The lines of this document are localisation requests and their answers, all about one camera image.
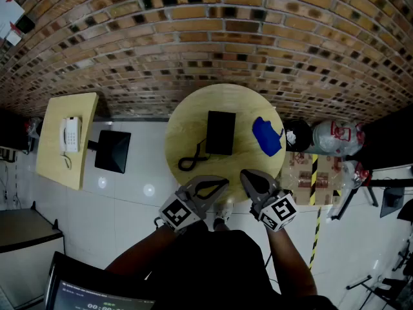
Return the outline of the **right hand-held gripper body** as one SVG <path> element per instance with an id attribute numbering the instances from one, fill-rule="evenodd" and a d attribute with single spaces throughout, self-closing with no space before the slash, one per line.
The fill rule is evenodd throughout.
<path id="1" fill-rule="evenodd" d="M 289 224 L 297 215 L 297 206 L 290 191 L 274 191 L 251 197 L 250 212 L 272 231 L 278 231 Z"/>

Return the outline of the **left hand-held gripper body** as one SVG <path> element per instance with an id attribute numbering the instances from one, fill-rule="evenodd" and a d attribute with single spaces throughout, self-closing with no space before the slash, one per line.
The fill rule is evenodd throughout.
<path id="1" fill-rule="evenodd" d="M 183 234 L 201 221 L 190 193 L 183 186 L 166 200 L 159 210 L 159 217 L 176 234 Z"/>

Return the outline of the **blue cloth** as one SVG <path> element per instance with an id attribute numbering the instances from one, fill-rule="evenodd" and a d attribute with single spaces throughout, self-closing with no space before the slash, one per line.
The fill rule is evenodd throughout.
<path id="1" fill-rule="evenodd" d="M 265 121 L 262 117 L 258 117 L 253 126 L 252 132 L 261 150 L 269 157 L 277 154 L 281 146 L 281 138 L 284 133 L 284 129 L 281 129 L 280 134 L 278 134 L 271 125 L 270 121 Z"/>

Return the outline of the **black rectangular device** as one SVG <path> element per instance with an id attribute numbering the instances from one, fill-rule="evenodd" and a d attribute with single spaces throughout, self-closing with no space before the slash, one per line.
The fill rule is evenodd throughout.
<path id="1" fill-rule="evenodd" d="M 232 155 L 236 114 L 209 111 L 206 131 L 206 153 Z"/>

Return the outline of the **person's right forearm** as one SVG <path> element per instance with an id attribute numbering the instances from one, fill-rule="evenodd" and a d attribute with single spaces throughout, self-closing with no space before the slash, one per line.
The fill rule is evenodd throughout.
<path id="1" fill-rule="evenodd" d="M 286 230 L 266 227 L 274 270 L 281 294 L 294 298 L 317 295 L 317 288 L 306 262 Z"/>

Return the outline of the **person's left forearm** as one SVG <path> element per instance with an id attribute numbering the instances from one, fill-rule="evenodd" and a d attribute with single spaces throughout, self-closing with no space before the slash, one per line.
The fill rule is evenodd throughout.
<path id="1" fill-rule="evenodd" d="M 146 278 L 156 260 L 177 239 L 177 234 L 163 225 L 120 254 L 105 270 L 122 275 Z"/>

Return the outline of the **black square table base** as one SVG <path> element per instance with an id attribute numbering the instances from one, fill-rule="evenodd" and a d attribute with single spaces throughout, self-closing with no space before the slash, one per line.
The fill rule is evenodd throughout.
<path id="1" fill-rule="evenodd" d="M 98 141 L 88 141 L 87 148 L 96 152 L 94 167 L 124 174 L 131 133 L 102 130 Z"/>

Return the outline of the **person's white shoe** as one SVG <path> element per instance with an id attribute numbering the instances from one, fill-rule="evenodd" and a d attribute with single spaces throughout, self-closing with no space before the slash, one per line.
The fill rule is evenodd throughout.
<path id="1" fill-rule="evenodd" d="M 229 231 L 227 226 L 230 215 L 234 208 L 233 203 L 217 203 L 214 205 L 214 231 Z"/>

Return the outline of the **printed cardboard box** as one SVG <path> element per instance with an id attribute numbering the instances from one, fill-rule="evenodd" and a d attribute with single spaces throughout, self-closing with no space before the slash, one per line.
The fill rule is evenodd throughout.
<path id="1" fill-rule="evenodd" d="M 287 152 L 280 182 L 297 205 L 336 205 L 343 188 L 342 160 L 336 156 Z"/>

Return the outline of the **yellow black striped tape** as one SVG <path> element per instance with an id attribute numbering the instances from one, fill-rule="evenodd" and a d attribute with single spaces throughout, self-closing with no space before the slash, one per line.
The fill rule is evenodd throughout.
<path id="1" fill-rule="evenodd" d="M 310 190 L 310 205 L 316 205 L 316 183 L 317 183 L 317 168 L 318 168 L 318 155 L 312 155 L 312 175 L 311 175 L 311 190 Z M 319 229 L 320 229 L 320 216 L 321 216 L 321 207 L 317 210 L 317 219 L 316 219 L 316 229 L 314 233 L 314 243 L 312 246 L 312 255 L 309 261 L 309 269 L 312 270 L 314 259 L 316 257 L 317 242 L 319 239 Z"/>

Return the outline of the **black trash bin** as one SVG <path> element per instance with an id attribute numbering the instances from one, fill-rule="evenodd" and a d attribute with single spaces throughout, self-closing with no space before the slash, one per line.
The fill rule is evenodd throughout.
<path id="1" fill-rule="evenodd" d="M 290 152 L 305 152 L 312 142 L 312 130 L 310 126 L 301 119 L 291 119 L 284 123 L 285 133 L 292 130 L 296 135 L 296 143 L 290 145 L 287 142 L 287 150 Z"/>

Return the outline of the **round wooden table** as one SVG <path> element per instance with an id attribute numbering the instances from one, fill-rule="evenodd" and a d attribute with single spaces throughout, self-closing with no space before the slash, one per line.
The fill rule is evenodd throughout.
<path id="1" fill-rule="evenodd" d="M 210 111 L 236 115 L 233 152 L 230 156 L 211 155 L 188 172 L 178 168 L 178 161 L 192 157 L 198 143 L 204 145 Z M 172 113 L 166 128 L 165 156 L 170 171 L 180 185 L 195 176 L 214 175 L 229 180 L 222 202 L 247 200 L 239 175 L 242 169 L 256 169 L 276 177 L 286 154 L 286 139 L 272 157 L 266 155 L 252 132 L 253 123 L 261 117 L 280 134 L 283 123 L 275 108 L 261 94 L 240 85 L 216 84 L 201 88 L 187 96 Z"/>

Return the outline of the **person's black shirt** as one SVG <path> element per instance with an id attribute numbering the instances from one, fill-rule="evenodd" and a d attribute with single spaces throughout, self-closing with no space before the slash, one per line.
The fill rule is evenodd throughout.
<path id="1" fill-rule="evenodd" d="M 239 230 L 180 236 L 148 283 L 153 310 L 337 310 L 319 294 L 276 292 L 259 245 Z"/>

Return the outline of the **large clear plastic bag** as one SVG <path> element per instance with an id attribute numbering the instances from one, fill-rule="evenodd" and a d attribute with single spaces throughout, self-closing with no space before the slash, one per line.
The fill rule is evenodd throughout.
<path id="1" fill-rule="evenodd" d="M 365 133 L 360 123 L 331 119 L 322 121 L 314 127 L 313 142 L 323 152 L 353 156 L 363 147 Z"/>

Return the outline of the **small clear plastic bag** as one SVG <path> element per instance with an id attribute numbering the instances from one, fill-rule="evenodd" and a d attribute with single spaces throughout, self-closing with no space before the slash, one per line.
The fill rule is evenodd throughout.
<path id="1" fill-rule="evenodd" d="M 344 161 L 342 165 L 342 198 L 346 198 L 351 191 L 360 187 L 368 179 L 369 174 L 369 171 L 363 167 L 361 162 L 355 160 Z"/>

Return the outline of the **black laptop screen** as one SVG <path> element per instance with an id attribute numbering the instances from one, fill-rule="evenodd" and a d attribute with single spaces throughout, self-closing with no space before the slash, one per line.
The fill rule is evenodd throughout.
<path id="1" fill-rule="evenodd" d="M 151 310 L 154 304 L 144 282 L 54 253 L 45 310 Z"/>

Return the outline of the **large black cabinet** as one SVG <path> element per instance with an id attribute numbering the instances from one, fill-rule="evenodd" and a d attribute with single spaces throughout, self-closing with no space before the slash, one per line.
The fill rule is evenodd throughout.
<path id="1" fill-rule="evenodd" d="M 365 144 L 354 155 L 368 170 L 413 165 L 413 104 L 363 127 Z"/>

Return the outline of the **white telephone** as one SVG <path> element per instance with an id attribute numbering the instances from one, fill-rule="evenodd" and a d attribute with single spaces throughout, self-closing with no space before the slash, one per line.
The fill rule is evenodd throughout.
<path id="1" fill-rule="evenodd" d="M 72 168 L 71 159 L 67 153 L 79 152 L 81 140 L 81 118 L 69 117 L 61 120 L 59 129 L 60 155 L 63 157 L 68 170 Z"/>

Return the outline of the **rectangular wooden table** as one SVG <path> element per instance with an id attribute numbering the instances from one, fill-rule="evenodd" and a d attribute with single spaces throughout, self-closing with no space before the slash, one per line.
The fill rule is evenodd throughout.
<path id="1" fill-rule="evenodd" d="M 43 120 L 37 148 L 36 172 L 73 190 L 83 188 L 85 160 L 98 95 L 95 92 L 51 98 Z M 79 151 L 62 152 L 59 145 L 61 122 L 81 121 Z"/>

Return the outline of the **grey metal cabinet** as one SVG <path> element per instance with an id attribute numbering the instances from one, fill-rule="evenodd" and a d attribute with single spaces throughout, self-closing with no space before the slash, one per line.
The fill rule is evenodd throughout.
<path id="1" fill-rule="evenodd" d="M 58 220 L 49 222 L 33 202 L 29 209 L 0 211 L 0 254 L 63 238 Z"/>

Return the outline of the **black box case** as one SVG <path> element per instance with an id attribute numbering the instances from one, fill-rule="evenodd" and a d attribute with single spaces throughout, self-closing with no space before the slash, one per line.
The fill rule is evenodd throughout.
<path id="1" fill-rule="evenodd" d="M 0 147 L 30 152 L 28 118 L 0 108 Z"/>

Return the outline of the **black frame desk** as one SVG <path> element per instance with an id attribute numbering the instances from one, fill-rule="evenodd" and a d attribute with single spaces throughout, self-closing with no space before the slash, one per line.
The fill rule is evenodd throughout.
<path id="1" fill-rule="evenodd" d="M 342 219 L 353 198 L 363 190 L 367 192 L 368 203 L 373 207 L 379 207 L 378 200 L 374 194 L 374 189 L 393 189 L 393 188 L 413 188 L 413 165 L 392 167 L 389 169 L 371 170 L 370 176 L 355 189 L 345 191 L 342 195 L 342 204 L 338 212 L 333 214 L 331 220 Z"/>

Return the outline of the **black wall device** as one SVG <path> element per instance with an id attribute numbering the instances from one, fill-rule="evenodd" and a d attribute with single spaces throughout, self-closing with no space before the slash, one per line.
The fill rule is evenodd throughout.
<path id="1" fill-rule="evenodd" d="M 15 27 L 22 33 L 27 34 L 35 28 L 35 23 L 26 15 L 15 24 Z"/>

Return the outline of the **large white wall paper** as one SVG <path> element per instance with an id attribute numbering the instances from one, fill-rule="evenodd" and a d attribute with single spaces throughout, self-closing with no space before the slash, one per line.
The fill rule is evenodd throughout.
<path id="1" fill-rule="evenodd" d="M 0 0 L 0 39 L 7 36 L 11 30 L 10 23 L 15 24 L 24 12 L 24 9 L 14 0 Z"/>

